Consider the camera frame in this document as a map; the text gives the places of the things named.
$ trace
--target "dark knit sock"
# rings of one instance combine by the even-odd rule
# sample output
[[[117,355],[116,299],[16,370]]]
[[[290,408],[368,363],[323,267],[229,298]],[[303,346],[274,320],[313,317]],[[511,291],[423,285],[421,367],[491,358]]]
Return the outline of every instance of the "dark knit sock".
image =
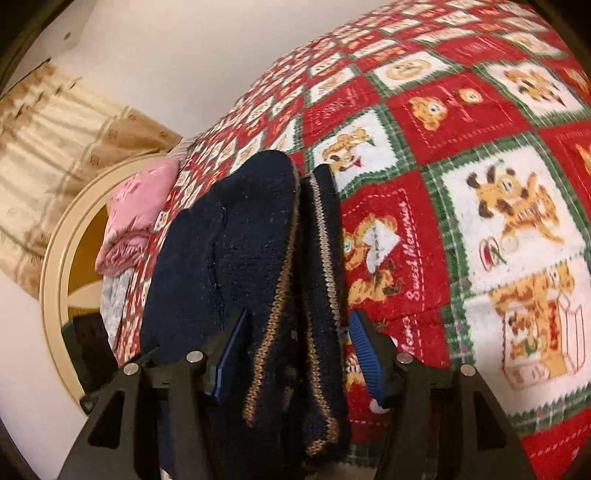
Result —
[[[226,478],[301,478],[305,454],[326,457],[347,439],[338,208],[327,167],[300,182],[286,155],[267,151],[170,226],[142,350],[158,346],[155,362],[172,364],[223,330],[236,308],[251,312],[243,372],[229,402],[209,414]],[[165,432],[166,407],[161,414]],[[170,441],[160,453],[173,473]]]

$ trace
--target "metal bolt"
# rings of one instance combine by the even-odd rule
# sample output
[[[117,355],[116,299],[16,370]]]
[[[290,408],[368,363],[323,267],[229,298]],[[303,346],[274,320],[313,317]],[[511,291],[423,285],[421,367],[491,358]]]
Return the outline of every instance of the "metal bolt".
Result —
[[[123,367],[123,373],[125,375],[133,375],[139,371],[139,365],[135,363],[127,364]]]
[[[473,377],[476,375],[476,368],[469,364],[463,364],[460,367],[460,372],[462,372],[462,375],[465,375],[466,377]]]
[[[398,355],[396,355],[396,360],[398,360],[398,362],[401,364],[408,365],[409,363],[412,363],[413,356],[410,353],[400,352]]]
[[[203,360],[203,353],[199,350],[193,350],[192,352],[187,353],[187,362],[190,364],[196,364]]]

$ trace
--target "gray fabric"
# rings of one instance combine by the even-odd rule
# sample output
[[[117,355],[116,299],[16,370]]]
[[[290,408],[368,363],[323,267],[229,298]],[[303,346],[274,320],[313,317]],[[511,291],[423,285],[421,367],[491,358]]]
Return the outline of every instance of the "gray fabric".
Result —
[[[103,290],[100,294],[100,315],[103,317],[103,323],[109,336],[109,345],[112,349],[115,348],[119,324],[121,324],[123,308],[125,307],[125,296],[133,274],[134,269],[130,267],[118,277],[103,277]]]

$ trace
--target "patterned blanket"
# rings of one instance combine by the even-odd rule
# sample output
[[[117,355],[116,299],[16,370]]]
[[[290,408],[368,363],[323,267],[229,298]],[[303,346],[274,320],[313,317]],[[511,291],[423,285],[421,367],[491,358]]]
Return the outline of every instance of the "patterned blanket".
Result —
[[[171,220],[260,150],[329,163],[350,308],[427,364],[474,365],[557,479],[591,425],[591,84],[528,7],[408,0],[277,60],[206,133],[132,279],[120,362]],[[388,412],[346,349],[349,459],[374,465]]]

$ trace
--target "pink cloth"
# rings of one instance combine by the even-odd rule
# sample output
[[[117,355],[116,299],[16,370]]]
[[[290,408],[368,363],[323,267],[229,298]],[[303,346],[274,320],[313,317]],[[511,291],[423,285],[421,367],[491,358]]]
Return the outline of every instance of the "pink cloth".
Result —
[[[169,155],[113,191],[105,238],[96,257],[98,274],[116,277],[138,262],[177,175],[178,156]]]

